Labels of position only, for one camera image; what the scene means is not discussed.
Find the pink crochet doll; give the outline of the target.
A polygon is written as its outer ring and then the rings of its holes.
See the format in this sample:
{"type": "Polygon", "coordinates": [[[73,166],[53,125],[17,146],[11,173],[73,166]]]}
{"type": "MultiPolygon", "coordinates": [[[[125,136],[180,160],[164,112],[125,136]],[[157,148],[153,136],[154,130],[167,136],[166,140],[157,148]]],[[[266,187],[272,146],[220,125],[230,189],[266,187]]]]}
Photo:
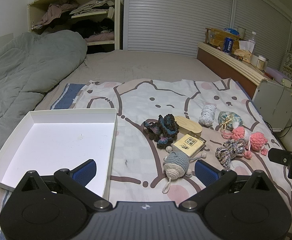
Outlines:
{"type": "Polygon", "coordinates": [[[243,157],[245,159],[251,159],[252,153],[259,153],[264,156],[268,154],[268,150],[265,147],[268,143],[268,139],[261,132],[251,133],[243,126],[239,126],[234,128],[232,131],[222,131],[222,137],[224,139],[234,139],[235,141],[244,139],[245,147],[243,157]]]}

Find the grey crochet mouse toy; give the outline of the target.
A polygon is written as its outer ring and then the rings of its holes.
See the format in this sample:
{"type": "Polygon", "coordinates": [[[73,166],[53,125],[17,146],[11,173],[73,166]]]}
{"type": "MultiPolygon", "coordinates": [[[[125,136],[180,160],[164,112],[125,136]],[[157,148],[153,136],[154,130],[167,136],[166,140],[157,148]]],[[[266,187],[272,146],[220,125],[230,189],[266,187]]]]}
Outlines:
{"type": "Polygon", "coordinates": [[[190,158],[178,148],[174,150],[171,146],[166,146],[165,150],[168,155],[164,158],[163,168],[168,182],[162,189],[162,193],[167,194],[171,186],[171,181],[182,178],[183,176],[192,177],[192,171],[189,167],[190,163],[199,159],[205,159],[207,154],[203,152],[197,157],[190,158]]]}

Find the yellow tissue pack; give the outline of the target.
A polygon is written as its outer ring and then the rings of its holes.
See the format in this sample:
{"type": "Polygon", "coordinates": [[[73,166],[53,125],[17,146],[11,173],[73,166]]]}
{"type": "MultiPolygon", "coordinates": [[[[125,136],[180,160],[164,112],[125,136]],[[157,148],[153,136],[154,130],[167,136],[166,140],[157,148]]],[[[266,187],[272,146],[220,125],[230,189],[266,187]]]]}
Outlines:
{"type": "Polygon", "coordinates": [[[188,157],[195,156],[205,146],[206,140],[196,133],[190,131],[184,135],[181,139],[177,140],[173,146],[173,150],[180,150],[188,157]]]}

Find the multicolour braided yarn knot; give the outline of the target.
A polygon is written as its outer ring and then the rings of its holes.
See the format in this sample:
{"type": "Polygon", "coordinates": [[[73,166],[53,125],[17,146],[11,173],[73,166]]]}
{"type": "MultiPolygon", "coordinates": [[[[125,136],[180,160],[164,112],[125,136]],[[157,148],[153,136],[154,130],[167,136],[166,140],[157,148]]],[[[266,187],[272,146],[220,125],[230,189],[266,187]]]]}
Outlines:
{"type": "Polygon", "coordinates": [[[225,141],[222,147],[216,149],[215,155],[224,168],[230,168],[231,161],[235,157],[243,157],[245,153],[245,139],[229,139],[225,141]]]}

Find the oval wooden box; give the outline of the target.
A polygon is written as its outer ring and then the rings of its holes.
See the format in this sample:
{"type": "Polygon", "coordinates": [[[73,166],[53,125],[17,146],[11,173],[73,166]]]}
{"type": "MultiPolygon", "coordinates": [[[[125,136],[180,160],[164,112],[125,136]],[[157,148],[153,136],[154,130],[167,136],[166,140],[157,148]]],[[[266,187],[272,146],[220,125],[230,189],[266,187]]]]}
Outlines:
{"type": "Polygon", "coordinates": [[[187,119],[183,116],[175,116],[175,121],[179,125],[179,131],[182,134],[187,134],[189,132],[193,132],[196,135],[202,134],[202,130],[203,130],[202,126],[195,121],[187,119]]]}

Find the white crochet ball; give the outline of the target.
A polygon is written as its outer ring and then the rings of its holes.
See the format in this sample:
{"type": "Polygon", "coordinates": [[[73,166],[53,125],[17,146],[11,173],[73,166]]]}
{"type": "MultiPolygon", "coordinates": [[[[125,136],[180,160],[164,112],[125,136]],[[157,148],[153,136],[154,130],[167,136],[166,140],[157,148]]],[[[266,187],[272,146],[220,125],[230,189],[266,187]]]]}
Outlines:
{"type": "Polygon", "coordinates": [[[211,127],[214,123],[216,106],[212,104],[205,105],[201,111],[198,123],[204,127],[211,127]]]}

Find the teal foil bundle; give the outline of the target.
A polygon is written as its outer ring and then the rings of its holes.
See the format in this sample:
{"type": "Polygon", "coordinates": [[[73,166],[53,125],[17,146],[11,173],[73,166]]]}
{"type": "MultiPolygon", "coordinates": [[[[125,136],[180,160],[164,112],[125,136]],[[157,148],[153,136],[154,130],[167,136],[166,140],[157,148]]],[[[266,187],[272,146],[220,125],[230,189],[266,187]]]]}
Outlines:
{"type": "Polygon", "coordinates": [[[235,112],[221,111],[217,120],[222,130],[232,131],[243,125],[242,118],[235,112]]]}

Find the dark blue crochet toy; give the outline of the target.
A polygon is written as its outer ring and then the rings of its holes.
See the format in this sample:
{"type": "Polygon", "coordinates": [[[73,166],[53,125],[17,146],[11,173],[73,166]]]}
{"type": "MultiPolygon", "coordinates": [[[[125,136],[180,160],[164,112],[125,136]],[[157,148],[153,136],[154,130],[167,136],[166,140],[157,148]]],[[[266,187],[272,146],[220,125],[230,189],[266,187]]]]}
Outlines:
{"type": "Polygon", "coordinates": [[[159,149],[171,146],[179,133],[179,125],[172,114],[167,114],[165,117],[159,115],[156,122],[145,121],[143,125],[148,132],[149,139],[155,141],[159,149]]]}

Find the white shallow cardboard tray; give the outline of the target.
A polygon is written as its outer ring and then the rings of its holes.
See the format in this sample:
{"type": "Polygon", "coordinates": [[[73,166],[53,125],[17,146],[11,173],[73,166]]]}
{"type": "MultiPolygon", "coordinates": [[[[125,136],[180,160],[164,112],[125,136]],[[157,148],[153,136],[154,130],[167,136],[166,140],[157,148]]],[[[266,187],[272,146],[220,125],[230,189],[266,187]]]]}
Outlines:
{"type": "Polygon", "coordinates": [[[30,111],[0,150],[0,187],[13,191],[29,170],[50,176],[93,159],[86,188],[108,199],[116,130],[115,108],[30,111]]]}

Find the white bedside cabinet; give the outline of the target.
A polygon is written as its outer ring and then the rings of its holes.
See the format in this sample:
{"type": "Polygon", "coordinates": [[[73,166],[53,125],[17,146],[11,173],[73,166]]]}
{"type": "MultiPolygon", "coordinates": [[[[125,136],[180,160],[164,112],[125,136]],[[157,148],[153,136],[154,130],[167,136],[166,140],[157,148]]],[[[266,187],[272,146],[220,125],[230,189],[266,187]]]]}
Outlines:
{"type": "Polygon", "coordinates": [[[275,81],[262,80],[252,101],[263,120],[271,125],[274,132],[282,131],[292,116],[292,88],[275,81]]]}

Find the cartoon cat print cloth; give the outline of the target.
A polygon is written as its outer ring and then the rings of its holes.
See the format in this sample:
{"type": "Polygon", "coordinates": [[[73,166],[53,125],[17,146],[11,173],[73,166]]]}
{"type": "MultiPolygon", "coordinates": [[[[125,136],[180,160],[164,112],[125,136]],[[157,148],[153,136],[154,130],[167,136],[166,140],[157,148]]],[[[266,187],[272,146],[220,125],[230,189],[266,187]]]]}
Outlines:
{"type": "Polygon", "coordinates": [[[231,79],[217,82],[139,79],[125,83],[69,83],[51,109],[115,108],[117,132],[109,199],[180,203],[203,189],[195,176],[168,180],[169,149],[200,155],[239,175],[263,170],[292,213],[288,168],[268,154],[280,145],[254,104],[231,79]],[[164,186],[170,183],[168,193],[164,186]]]}

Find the white lidded jar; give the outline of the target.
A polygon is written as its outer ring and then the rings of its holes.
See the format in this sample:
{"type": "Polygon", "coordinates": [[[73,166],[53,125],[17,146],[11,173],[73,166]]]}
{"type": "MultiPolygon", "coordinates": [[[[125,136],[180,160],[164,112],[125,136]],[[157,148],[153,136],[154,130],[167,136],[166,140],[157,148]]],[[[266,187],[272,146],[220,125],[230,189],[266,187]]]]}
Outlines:
{"type": "Polygon", "coordinates": [[[261,70],[261,71],[264,71],[266,68],[266,66],[265,66],[266,63],[267,63],[267,58],[262,56],[262,55],[258,55],[256,68],[261,70]]]}

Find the wooden bed headboard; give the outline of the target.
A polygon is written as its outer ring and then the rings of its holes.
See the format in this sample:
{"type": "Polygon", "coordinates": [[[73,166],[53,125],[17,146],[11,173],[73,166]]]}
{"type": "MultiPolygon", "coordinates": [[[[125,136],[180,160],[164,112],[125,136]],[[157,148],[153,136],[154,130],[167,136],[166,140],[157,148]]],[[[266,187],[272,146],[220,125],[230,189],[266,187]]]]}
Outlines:
{"type": "Polygon", "coordinates": [[[268,80],[252,65],[203,42],[198,43],[197,59],[222,79],[232,78],[237,81],[251,98],[254,97],[257,87],[268,80]]]}

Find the tissue box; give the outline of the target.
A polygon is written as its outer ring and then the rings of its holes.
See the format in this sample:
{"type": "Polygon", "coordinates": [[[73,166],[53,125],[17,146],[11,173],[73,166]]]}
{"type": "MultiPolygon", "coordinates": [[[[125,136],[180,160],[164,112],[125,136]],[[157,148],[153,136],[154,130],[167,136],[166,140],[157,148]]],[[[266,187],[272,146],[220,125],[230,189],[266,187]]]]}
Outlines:
{"type": "Polygon", "coordinates": [[[239,40],[234,42],[232,52],[242,61],[250,63],[254,47],[255,42],[239,40]]]}

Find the clear water bottle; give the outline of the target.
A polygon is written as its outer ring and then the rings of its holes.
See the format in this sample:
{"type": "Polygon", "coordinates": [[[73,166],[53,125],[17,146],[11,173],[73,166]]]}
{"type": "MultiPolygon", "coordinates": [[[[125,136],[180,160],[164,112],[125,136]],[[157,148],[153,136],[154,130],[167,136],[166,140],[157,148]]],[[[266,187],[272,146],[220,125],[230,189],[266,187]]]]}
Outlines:
{"type": "Polygon", "coordinates": [[[249,46],[248,46],[248,50],[253,53],[254,51],[254,48],[255,48],[255,45],[256,45],[256,32],[255,31],[252,31],[251,32],[251,37],[250,39],[248,40],[249,42],[249,46]]]}

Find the grey green quilt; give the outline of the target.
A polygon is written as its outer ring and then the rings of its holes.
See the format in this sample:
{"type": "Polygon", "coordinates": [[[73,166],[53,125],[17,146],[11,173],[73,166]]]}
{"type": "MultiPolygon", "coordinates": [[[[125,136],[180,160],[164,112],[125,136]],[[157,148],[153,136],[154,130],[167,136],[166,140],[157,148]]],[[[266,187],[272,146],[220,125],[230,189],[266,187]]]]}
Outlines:
{"type": "Polygon", "coordinates": [[[76,32],[24,33],[0,49],[0,149],[20,120],[85,59],[76,32]]]}

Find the blue pepsi can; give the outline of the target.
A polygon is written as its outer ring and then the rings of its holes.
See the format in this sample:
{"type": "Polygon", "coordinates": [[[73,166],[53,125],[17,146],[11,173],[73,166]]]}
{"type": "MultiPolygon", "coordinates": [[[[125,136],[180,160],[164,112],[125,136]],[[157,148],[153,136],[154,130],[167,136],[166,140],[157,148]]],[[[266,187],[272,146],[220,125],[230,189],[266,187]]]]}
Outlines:
{"type": "Polygon", "coordinates": [[[222,51],[227,53],[227,54],[231,54],[232,52],[232,48],[233,48],[233,44],[234,44],[234,41],[232,38],[230,37],[226,37],[224,39],[224,42],[223,42],[223,49],[222,51]]]}

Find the brown paper bag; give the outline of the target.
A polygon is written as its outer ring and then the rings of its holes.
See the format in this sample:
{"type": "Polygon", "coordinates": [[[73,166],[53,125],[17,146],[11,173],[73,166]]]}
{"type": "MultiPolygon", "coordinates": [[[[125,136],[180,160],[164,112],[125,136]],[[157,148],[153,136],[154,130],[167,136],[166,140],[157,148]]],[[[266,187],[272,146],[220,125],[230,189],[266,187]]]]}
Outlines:
{"type": "Polygon", "coordinates": [[[234,41],[232,52],[239,49],[239,40],[240,37],[238,35],[234,35],[228,33],[226,31],[215,29],[215,28],[205,28],[205,41],[204,43],[209,44],[215,48],[220,47],[223,48],[224,40],[226,37],[231,38],[234,41]]]}

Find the pile of clothes on shelf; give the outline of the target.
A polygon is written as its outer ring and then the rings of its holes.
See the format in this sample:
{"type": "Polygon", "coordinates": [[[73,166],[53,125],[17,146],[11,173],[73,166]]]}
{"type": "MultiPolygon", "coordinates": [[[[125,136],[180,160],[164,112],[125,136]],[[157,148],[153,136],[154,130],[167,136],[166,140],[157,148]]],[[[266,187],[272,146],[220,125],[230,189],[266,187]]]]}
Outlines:
{"type": "Polygon", "coordinates": [[[86,42],[115,39],[115,3],[111,0],[90,0],[80,5],[76,0],[59,0],[47,11],[32,30],[53,33],[59,30],[78,32],[86,42]]]}

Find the cream wardrobe shelf unit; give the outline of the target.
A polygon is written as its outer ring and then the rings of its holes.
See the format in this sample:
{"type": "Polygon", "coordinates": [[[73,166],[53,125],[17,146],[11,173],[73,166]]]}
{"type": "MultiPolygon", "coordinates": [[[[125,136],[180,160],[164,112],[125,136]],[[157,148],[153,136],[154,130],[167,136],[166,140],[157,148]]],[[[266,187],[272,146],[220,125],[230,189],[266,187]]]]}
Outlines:
{"type": "Polygon", "coordinates": [[[122,0],[32,0],[28,29],[35,34],[78,32],[89,53],[122,48],[122,0]]]}

